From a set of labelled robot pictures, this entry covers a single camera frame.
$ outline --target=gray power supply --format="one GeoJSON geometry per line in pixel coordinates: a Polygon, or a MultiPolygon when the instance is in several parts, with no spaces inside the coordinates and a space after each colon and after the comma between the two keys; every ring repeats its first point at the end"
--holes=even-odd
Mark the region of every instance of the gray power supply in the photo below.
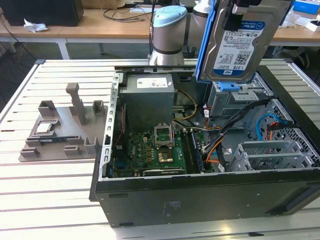
{"type": "Polygon", "coordinates": [[[158,124],[171,123],[175,88],[170,74],[129,75],[119,95],[127,105],[131,132],[153,131],[158,124]]]}

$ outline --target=aluminum profile table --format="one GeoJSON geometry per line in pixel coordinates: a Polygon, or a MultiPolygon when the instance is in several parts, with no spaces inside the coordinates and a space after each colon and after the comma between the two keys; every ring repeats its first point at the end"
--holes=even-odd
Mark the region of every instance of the aluminum profile table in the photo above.
{"type": "MultiPolygon", "coordinates": [[[[320,199],[291,216],[111,228],[99,203],[88,199],[94,159],[18,161],[42,100],[70,106],[65,88],[67,83],[79,83],[85,105],[93,100],[107,103],[114,66],[146,64],[146,60],[47,60],[33,66],[0,114],[0,239],[246,240],[258,235],[260,240],[320,239],[320,199]]],[[[319,89],[295,65],[280,59],[261,64],[301,107],[319,106],[319,89]]],[[[319,113],[307,114],[319,126],[319,113]]]]}

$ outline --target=green circuit board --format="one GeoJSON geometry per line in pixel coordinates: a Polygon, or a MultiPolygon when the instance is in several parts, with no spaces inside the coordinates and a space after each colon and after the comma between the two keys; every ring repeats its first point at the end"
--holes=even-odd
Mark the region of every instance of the green circuit board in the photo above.
{"type": "MultiPolygon", "coordinates": [[[[158,168],[182,168],[185,169],[185,159],[181,144],[180,132],[174,134],[174,146],[168,151],[172,152],[173,158],[171,162],[159,162],[160,151],[156,148],[155,134],[147,133],[132,133],[129,136],[128,154],[131,157],[128,167],[133,169],[158,169],[158,168]]],[[[165,134],[158,133],[159,141],[166,141],[168,137],[165,134]]]]}
{"type": "MultiPolygon", "coordinates": [[[[158,141],[167,141],[167,132],[157,131],[158,141]]],[[[204,144],[201,131],[195,131],[198,147],[204,144]]],[[[180,131],[173,134],[172,148],[156,148],[154,132],[131,132],[128,136],[127,158],[115,163],[116,177],[133,177],[134,171],[146,169],[182,169],[186,170],[184,150],[180,131]]]]}

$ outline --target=black connector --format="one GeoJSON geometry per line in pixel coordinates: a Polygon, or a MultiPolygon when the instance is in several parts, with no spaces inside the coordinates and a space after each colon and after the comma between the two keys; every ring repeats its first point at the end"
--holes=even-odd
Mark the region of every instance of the black connector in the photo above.
{"type": "Polygon", "coordinates": [[[104,145],[110,145],[111,137],[107,134],[105,135],[104,145]]]}

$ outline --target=wd label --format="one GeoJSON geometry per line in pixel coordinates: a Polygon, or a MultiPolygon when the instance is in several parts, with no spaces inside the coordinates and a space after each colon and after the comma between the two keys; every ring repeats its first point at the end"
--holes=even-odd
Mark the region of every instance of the wd label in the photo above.
{"type": "Polygon", "coordinates": [[[218,75],[239,75],[255,50],[254,40],[265,28],[263,21],[242,21],[238,31],[225,31],[213,66],[218,75]]]}

